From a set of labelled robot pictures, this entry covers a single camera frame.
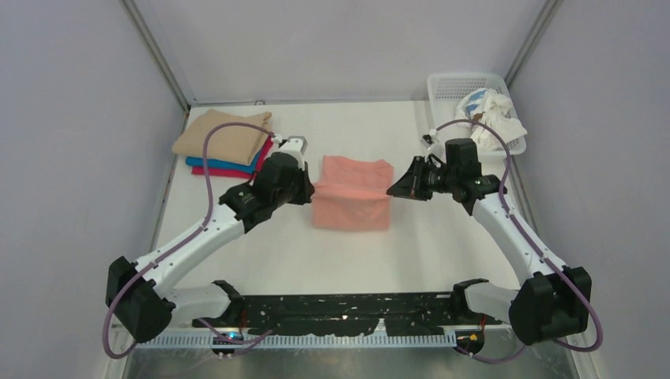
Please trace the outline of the salmon pink t-shirt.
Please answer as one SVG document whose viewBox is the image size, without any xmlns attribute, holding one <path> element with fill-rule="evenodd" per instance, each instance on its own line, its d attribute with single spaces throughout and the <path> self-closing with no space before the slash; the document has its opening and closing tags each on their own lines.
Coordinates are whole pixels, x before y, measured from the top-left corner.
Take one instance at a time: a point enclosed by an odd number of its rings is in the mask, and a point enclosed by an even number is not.
<svg viewBox="0 0 670 379">
<path fill-rule="evenodd" d="M 383 159 L 364 162 L 324 156 L 314 184 L 312 226 L 335 231 L 385 231 L 390 228 L 393 166 Z"/>
</svg>

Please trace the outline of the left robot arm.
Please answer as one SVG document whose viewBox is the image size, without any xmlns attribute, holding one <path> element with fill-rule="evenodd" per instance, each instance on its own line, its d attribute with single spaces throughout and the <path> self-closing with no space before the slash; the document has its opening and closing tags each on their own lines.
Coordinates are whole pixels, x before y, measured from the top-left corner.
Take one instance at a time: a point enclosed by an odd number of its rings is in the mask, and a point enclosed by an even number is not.
<svg viewBox="0 0 670 379">
<path fill-rule="evenodd" d="M 309 165 L 274 152 L 254 180 L 230 187 L 209 213 L 163 248 L 135 262 L 119 257 L 107 272 L 105 302 L 137 343 L 156 338 L 179 321 L 219 317 L 231 303 L 222 284 L 177 291 L 175 285 L 212 253 L 269 220 L 281 206 L 311 202 Z"/>
</svg>

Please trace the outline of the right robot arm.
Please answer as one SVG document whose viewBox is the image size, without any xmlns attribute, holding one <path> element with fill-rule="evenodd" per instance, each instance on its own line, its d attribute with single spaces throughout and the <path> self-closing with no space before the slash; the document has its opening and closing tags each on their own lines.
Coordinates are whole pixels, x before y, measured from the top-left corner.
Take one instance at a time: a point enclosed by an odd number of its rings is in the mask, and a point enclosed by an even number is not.
<svg viewBox="0 0 670 379">
<path fill-rule="evenodd" d="M 479 313 L 511 326 L 526 346 L 584 332 L 589 325 L 592 280 L 570 268 L 517 216 L 501 180 L 482 172 L 469 138 L 446 142 L 446 158 L 416 156 L 387 191 L 391 197 L 428 201 L 448 193 L 493 238 L 518 278 L 519 289 L 475 279 L 453 287 L 456 313 Z"/>
</svg>

